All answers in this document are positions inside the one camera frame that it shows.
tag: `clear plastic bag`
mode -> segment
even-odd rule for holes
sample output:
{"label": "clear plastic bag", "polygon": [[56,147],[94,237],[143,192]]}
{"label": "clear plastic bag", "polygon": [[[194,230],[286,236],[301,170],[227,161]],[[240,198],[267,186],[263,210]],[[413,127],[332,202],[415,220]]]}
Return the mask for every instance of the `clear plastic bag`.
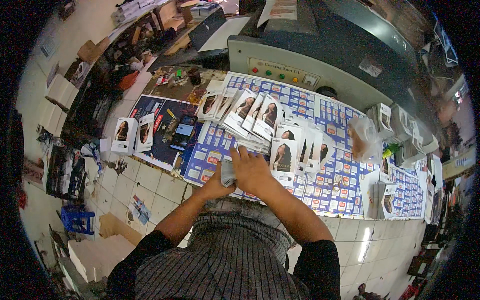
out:
{"label": "clear plastic bag", "polygon": [[348,135],[353,140],[353,158],[361,163],[379,164],[382,161],[383,144],[375,124],[369,118],[353,118],[348,121]]}

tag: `product box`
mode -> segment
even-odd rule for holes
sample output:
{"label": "product box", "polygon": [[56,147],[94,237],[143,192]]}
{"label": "product box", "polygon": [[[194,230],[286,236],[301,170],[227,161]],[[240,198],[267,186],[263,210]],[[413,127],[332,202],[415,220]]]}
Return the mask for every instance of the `product box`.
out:
{"label": "product box", "polygon": [[112,152],[132,155],[137,135],[138,122],[135,118],[119,118],[112,141]]}

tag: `blue printed sheet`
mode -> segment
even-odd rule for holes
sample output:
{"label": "blue printed sheet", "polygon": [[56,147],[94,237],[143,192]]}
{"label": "blue printed sheet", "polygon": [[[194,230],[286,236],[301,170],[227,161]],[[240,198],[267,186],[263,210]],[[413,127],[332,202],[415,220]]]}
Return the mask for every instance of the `blue printed sheet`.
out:
{"label": "blue printed sheet", "polygon": [[[351,118],[362,118],[365,114],[328,97],[264,78],[229,72],[225,82],[231,88],[268,93],[288,105],[296,116],[319,125],[334,140],[336,151],[320,172],[295,176],[293,188],[287,189],[319,216],[363,218],[360,180],[380,166],[353,160],[353,143],[347,123]],[[184,165],[185,180],[196,185],[205,184],[215,172],[217,161],[229,156],[229,148],[236,146],[234,136],[217,124],[206,122],[189,163]],[[400,168],[393,170],[395,174],[402,174],[399,175],[402,181],[395,177],[398,183],[401,182],[394,199],[396,218],[422,218],[419,214],[422,191],[416,174]],[[232,196],[259,201],[254,195],[240,190]]]}

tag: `wall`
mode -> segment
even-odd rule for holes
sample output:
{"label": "wall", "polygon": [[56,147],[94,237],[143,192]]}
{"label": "wall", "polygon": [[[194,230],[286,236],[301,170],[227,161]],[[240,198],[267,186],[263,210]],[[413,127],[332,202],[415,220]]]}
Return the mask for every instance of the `wall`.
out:
{"label": "wall", "polygon": [[[59,62],[59,72],[65,74],[87,40],[98,43],[108,36],[114,29],[110,15],[116,10],[115,5],[122,2],[78,0],[76,11],[65,22],[57,16],[49,20],[25,67],[17,97],[17,109],[22,114],[24,125],[25,156],[28,159],[37,162],[42,157],[36,141],[36,129],[47,104],[44,96],[52,66]],[[40,51],[40,45],[48,36],[52,37],[56,52],[47,60]]]}

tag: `blue stool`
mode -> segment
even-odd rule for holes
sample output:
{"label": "blue stool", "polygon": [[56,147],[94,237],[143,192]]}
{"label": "blue stool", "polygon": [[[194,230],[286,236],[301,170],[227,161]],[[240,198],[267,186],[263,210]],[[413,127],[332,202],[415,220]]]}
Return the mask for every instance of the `blue stool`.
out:
{"label": "blue stool", "polygon": [[74,206],[64,206],[61,208],[61,221],[69,232],[94,235],[95,233],[90,230],[90,218],[93,217],[95,217],[95,213],[78,211],[78,208]]}

